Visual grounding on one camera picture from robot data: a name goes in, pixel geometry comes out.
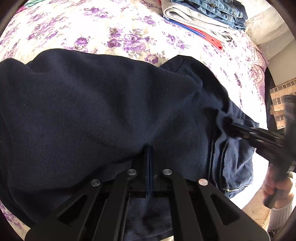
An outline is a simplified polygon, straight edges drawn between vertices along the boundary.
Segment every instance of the bedspread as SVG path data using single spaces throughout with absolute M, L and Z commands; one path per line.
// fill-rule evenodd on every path
M 28 63 L 51 48 L 119 55 L 156 66 L 179 54 L 192 56 L 214 73 L 243 112 L 266 128 L 266 61 L 249 37 L 237 31 L 219 51 L 162 15 L 158 0 L 45 0 L 12 18 L 0 38 L 0 61 L 15 58 Z M 254 182 L 260 187 L 264 177 L 256 175 L 254 171 Z M 24 238 L 29 228 L 1 202 L 0 209 Z

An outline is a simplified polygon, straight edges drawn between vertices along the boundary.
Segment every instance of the blue jeans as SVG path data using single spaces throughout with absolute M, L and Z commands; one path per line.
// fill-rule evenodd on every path
M 172 0 L 236 30 L 245 30 L 248 19 L 244 6 L 236 0 Z

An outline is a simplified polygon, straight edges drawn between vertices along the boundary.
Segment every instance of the hand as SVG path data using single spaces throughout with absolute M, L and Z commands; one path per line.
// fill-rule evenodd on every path
M 282 208 L 289 204 L 294 198 L 295 178 L 287 177 L 283 181 L 274 182 L 273 176 L 275 174 L 275 171 L 275 166 L 271 166 L 268 168 L 264 181 L 264 199 L 266 199 L 269 195 L 273 195 L 275 188 L 279 190 L 284 190 L 282 195 L 274 204 L 274 208 Z

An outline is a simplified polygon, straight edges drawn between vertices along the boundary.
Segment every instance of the metal screw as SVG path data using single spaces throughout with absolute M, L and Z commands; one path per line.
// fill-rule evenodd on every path
M 164 170 L 163 170 L 163 174 L 166 175 L 166 176 L 169 176 L 169 175 L 171 175 L 172 173 L 173 173 L 173 172 L 172 172 L 171 169 L 164 169 Z
M 208 185 L 208 183 L 209 182 L 206 179 L 203 179 L 203 178 L 198 180 L 198 184 L 201 185 L 201 186 L 206 186 L 206 185 Z
M 93 186 L 93 187 L 97 187 L 97 186 L 99 186 L 101 184 L 101 181 L 99 180 L 99 179 L 93 179 L 92 181 L 91 181 L 91 185 Z
M 128 175 L 130 175 L 130 176 L 134 176 L 134 175 L 136 175 L 137 174 L 137 171 L 135 170 L 135 169 L 129 169 L 128 170 Z

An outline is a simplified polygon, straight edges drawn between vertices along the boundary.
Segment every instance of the person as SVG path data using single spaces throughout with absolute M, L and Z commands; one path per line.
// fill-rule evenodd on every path
M 273 195 L 275 188 L 284 190 L 282 195 L 275 202 L 274 207 L 271 209 L 270 221 L 267 229 L 271 238 L 281 230 L 295 206 L 295 203 L 293 203 L 295 195 L 295 173 L 289 172 L 286 179 L 275 182 L 273 180 L 275 171 L 276 167 L 271 165 L 264 182 L 264 199 L 269 195 Z

